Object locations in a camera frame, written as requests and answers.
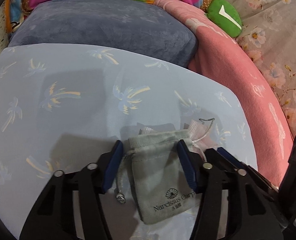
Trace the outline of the blue palm print sheet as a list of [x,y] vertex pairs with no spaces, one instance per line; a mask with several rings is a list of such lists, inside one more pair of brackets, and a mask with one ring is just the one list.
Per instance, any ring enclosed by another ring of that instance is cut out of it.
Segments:
[[0,54],[0,219],[15,238],[56,170],[74,172],[144,127],[192,120],[209,139],[257,166],[244,110],[227,87],[129,51],[34,44]]

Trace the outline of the small pink packet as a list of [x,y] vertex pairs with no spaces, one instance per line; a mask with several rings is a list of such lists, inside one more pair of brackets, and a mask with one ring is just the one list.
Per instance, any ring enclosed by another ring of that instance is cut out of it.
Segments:
[[144,127],[139,135],[138,146],[165,146],[176,148],[177,143],[183,140],[189,150],[205,151],[209,148],[217,148],[217,143],[210,138],[215,119],[191,120],[184,129],[157,132],[149,127]]

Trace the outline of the grey-blue velvet pillow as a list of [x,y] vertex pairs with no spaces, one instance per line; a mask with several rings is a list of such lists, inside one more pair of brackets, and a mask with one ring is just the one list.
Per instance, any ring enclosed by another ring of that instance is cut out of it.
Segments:
[[39,4],[9,45],[69,43],[104,46],[186,68],[198,40],[165,10],[134,0],[52,0]]

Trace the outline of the pink towel blanket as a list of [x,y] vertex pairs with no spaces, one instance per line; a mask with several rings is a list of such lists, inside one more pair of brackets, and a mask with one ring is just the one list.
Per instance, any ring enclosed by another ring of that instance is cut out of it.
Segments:
[[228,87],[238,97],[250,126],[259,172],[280,185],[293,137],[268,82],[237,42],[202,10],[179,0],[155,0],[154,5],[195,34],[198,50],[188,68]]

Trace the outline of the grey velvet drawstring pouch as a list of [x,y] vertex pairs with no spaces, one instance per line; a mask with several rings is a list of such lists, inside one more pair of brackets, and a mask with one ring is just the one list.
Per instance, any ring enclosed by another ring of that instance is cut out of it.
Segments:
[[117,199],[124,202],[124,174],[130,172],[132,194],[141,221],[156,224],[200,203],[200,195],[188,185],[177,154],[183,140],[192,150],[186,129],[149,132],[129,138],[116,177]]

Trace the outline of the floral grey bedding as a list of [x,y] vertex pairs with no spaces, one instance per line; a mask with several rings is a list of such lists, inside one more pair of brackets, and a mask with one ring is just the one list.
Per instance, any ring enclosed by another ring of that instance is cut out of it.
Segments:
[[275,93],[296,135],[296,0],[227,0],[242,20],[237,42]]

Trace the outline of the green plush toy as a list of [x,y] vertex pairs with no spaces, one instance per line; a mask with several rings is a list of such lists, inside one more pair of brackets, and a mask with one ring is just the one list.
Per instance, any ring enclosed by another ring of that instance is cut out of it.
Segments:
[[237,10],[226,0],[213,0],[207,9],[207,18],[230,37],[241,34],[242,21]]

